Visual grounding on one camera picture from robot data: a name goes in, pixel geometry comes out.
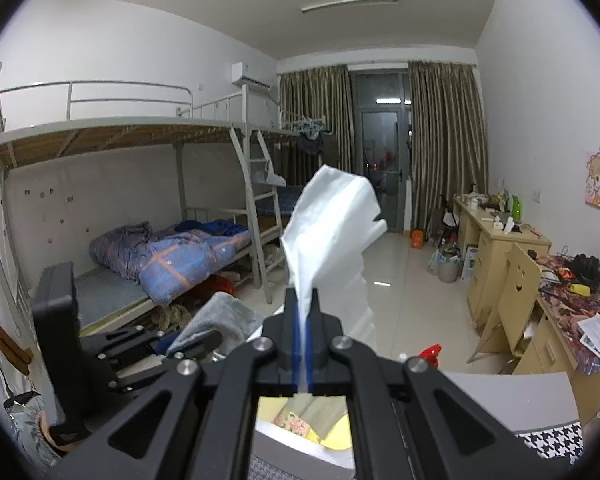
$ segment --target wooden bed slats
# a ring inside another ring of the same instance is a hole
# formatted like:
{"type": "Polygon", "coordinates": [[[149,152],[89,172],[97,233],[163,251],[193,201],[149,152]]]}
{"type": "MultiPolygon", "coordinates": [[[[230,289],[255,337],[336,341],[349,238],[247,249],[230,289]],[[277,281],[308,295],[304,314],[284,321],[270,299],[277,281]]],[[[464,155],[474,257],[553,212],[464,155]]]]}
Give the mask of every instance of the wooden bed slats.
{"type": "MultiPolygon", "coordinates": [[[[289,140],[288,135],[262,131],[267,140],[289,140]]],[[[186,143],[231,143],[229,128],[209,124],[125,124],[93,126],[24,137],[0,144],[0,167],[12,170],[59,158],[116,148],[186,143]]]]}

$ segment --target gray blanket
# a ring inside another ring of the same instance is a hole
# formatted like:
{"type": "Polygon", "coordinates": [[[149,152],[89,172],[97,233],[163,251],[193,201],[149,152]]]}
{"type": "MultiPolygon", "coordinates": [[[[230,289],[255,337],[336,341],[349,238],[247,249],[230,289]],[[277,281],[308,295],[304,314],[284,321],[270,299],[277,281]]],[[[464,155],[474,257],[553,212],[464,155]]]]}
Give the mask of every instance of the gray blanket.
{"type": "Polygon", "coordinates": [[[222,333],[222,344],[218,352],[228,355],[231,350],[247,341],[263,320],[263,316],[231,294],[216,292],[171,343],[167,352],[176,351],[200,332],[215,328],[222,333]]]}

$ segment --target glass door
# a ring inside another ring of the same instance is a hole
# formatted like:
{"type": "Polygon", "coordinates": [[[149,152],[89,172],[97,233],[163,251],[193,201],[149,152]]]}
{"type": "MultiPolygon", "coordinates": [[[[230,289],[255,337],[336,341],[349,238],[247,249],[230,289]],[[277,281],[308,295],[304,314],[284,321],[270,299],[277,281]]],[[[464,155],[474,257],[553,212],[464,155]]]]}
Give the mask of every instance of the glass door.
{"type": "Polygon", "coordinates": [[[358,174],[371,182],[390,231],[404,227],[409,176],[411,101],[407,74],[357,73],[356,159],[358,174]]]}
{"type": "Polygon", "coordinates": [[[361,112],[363,174],[370,180],[387,227],[398,230],[400,182],[398,112],[361,112]]]}

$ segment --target bed ladder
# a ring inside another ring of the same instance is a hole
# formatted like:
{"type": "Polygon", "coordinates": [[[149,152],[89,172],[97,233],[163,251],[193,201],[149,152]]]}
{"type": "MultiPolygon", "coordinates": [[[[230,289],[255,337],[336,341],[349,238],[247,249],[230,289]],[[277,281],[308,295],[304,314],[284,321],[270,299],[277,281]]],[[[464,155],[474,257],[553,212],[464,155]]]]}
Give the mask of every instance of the bed ladder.
{"type": "Polygon", "coordinates": [[[271,288],[269,286],[269,278],[268,273],[274,267],[278,266],[280,263],[284,261],[284,257],[278,257],[274,262],[267,265],[264,259],[264,250],[263,245],[268,242],[275,240],[282,233],[282,218],[280,217],[280,204],[278,203],[278,190],[276,186],[270,186],[271,191],[254,195],[253,193],[253,183],[251,181],[251,166],[253,164],[266,164],[267,170],[272,169],[271,159],[269,156],[269,150],[267,149],[267,145],[264,143],[264,138],[262,137],[262,133],[257,132],[258,143],[262,148],[263,157],[252,159],[250,157],[250,140],[247,136],[243,137],[242,146],[240,145],[240,140],[238,140],[238,136],[233,127],[229,130],[229,136],[231,137],[232,144],[234,145],[234,149],[236,155],[238,156],[238,161],[240,162],[240,167],[242,169],[242,175],[244,177],[244,189],[246,196],[246,213],[247,213],[247,223],[248,229],[251,235],[251,248],[250,248],[250,256],[251,256],[251,267],[253,269],[253,284],[256,288],[260,287],[260,280],[262,279],[262,288],[264,289],[264,296],[267,303],[271,304],[273,301],[273,294],[271,288]],[[258,222],[258,214],[256,212],[256,202],[259,200],[264,200],[265,198],[272,197],[274,201],[274,210],[276,213],[276,225],[272,228],[269,228],[263,232],[260,231],[260,223],[258,222]]]}

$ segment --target white wall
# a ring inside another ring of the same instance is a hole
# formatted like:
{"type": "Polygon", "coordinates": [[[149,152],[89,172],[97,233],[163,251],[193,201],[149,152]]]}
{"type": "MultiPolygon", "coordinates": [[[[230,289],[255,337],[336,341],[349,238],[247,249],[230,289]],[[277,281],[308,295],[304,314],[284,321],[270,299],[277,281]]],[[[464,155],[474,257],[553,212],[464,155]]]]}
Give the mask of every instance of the white wall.
{"type": "Polygon", "coordinates": [[[496,0],[476,54],[490,186],[505,179],[554,251],[600,258],[600,209],[584,203],[586,152],[600,146],[596,23],[578,0],[496,0]]]}
{"type": "MultiPolygon", "coordinates": [[[[417,45],[389,48],[363,48],[358,50],[339,50],[334,52],[314,52],[302,56],[289,57],[278,62],[278,73],[296,72],[318,66],[346,64],[348,69],[391,70],[407,68],[410,60],[443,61],[476,64],[475,50],[461,46],[417,45]]],[[[474,77],[478,85],[478,94],[482,97],[480,74],[474,68],[474,77]]],[[[411,181],[405,186],[404,227],[411,230],[411,181]]]]}
{"type": "MultiPolygon", "coordinates": [[[[248,63],[250,71],[264,74],[271,83],[276,80],[276,61],[246,44],[161,10],[112,0],[27,1],[0,37],[0,61],[2,88],[78,78],[142,80],[187,86],[196,103],[238,90],[230,81],[234,62],[248,63]],[[203,90],[197,90],[198,84],[203,90]]],[[[182,98],[169,91],[130,87],[79,89],[74,97],[94,92],[182,98]]],[[[276,110],[264,102],[254,96],[250,114],[253,122],[266,125],[276,120],[276,110]]],[[[66,89],[23,91],[5,96],[3,105],[8,130],[64,120],[66,89]]],[[[240,120],[240,106],[240,100],[232,104],[232,120],[240,120]]],[[[217,113],[219,119],[226,117],[224,109],[217,113]]],[[[72,118],[114,114],[174,116],[175,105],[74,105],[72,118]]],[[[212,108],[204,116],[213,118],[212,108]]],[[[187,146],[184,166],[191,203],[244,204],[242,176],[231,146],[187,146]]],[[[49,264],[71,259],[77,272],[88,270],[93,266],[88,242],[108,229],[144,220],[160,228],[180,219],[171,146],[114,150],[13,170],[6,190],[16,251],[30,286],[49,264]],[[71,203],[68,196],[74,197],[71,203]]],[[[4,237],[0,244],[8,255],[4,237]]],[[[0,293],[0,315],[5,309],[0,293]]],[[[10,326],[11,335],[17,332],[11,320],[4,325],[10,326]]]]}

